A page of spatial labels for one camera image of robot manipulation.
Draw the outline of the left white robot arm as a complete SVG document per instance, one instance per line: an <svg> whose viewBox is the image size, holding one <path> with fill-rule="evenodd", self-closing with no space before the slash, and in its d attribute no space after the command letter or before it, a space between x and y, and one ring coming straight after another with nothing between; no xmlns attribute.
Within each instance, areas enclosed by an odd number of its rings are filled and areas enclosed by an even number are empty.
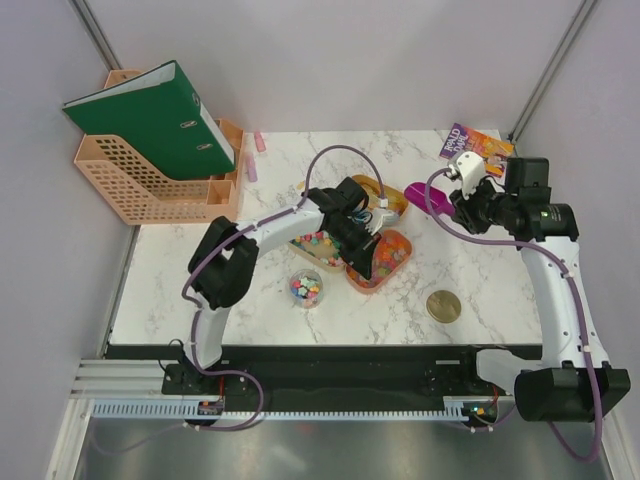
<svg viewBox="0 0 640 480"><path fill-rule="evenodd" d="M339 243L343 262L369 279L375 250L381 240L373 221L355 220L356 209L367 203L363 187L352 178L335 188L306 189L298 203L269 216L236 223L224 216L211 222L189 264L182 297L196 313L185 346L191 362L185 382L208 393L219 382L215 365L222 356L222 337L231 309L249 291L258 260L297 236L326 232Z"/></svg>

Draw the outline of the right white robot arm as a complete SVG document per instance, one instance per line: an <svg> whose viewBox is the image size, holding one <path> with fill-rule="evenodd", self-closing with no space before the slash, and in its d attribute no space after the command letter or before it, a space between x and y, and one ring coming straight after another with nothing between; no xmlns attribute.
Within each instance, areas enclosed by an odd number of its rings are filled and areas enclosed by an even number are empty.
<svg viewBox="0 0 640 480"><path fill-rule="evenodd" d="M511 158L503 191L485 172L484 159L462 152L447 163L461 183L449 199L453 221L474 235L492 226L517 241L532 285L542 330L539 365L515 365L507 376L516 407L529 422L592 422L631 389L627 370L611 365L583 299L579 231L572 208L551 200L549 162Z"/></svg>

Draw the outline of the magenta plastic scoop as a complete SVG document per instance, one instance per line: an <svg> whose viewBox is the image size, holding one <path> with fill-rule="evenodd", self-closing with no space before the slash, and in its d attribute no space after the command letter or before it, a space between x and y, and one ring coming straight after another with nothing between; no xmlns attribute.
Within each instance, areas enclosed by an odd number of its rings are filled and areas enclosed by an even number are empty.
<svg viewBox="0 0 640 480"><path fill-rule="evenodd" d="M430 202L431 208L436 214L452 217L455 213L455 209L447 195L435 187L426 188L424 182L413 182L409 184L404 189L403 194L410 204L418 207L426 214L430 213L427 202Z"/></svg>

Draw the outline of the gold jar lid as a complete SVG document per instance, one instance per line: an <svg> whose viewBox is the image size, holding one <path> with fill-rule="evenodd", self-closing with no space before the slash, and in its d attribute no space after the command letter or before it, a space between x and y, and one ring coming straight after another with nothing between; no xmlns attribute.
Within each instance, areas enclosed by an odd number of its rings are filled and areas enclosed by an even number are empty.
<svg viewBox="0 0 640 480"><path fill-rule="evenodd" d="M451 291L438 290L429 295L426 301L429 315L439 323L449 324L461 315L461 302Z"/></svg>

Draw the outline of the clear glass jar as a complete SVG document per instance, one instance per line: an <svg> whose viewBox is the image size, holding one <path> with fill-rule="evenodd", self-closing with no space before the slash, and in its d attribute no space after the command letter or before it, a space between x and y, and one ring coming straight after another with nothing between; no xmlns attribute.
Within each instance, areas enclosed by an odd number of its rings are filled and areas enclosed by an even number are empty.
<svg viewBox="0 0 640 480"><path fill-rule="evenodd" d="M323 281L315 270L302 269L295 272L290 277L288 285L294 304L301 308L314 308L323 299Z"/></svg>

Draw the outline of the pink gummy star tray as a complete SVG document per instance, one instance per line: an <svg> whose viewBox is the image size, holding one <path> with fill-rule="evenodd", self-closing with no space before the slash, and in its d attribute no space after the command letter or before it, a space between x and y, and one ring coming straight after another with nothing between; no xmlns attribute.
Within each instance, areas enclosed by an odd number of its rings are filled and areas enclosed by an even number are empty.
<svg viewBox="0 0 640 480"><path fill-rule="evenodd" d="M394 229L384 230L374 253L371 278L365 279L347 267L347 281L360 293L373 294L400 271L412 253L413 246L404 235Z"/></svg>

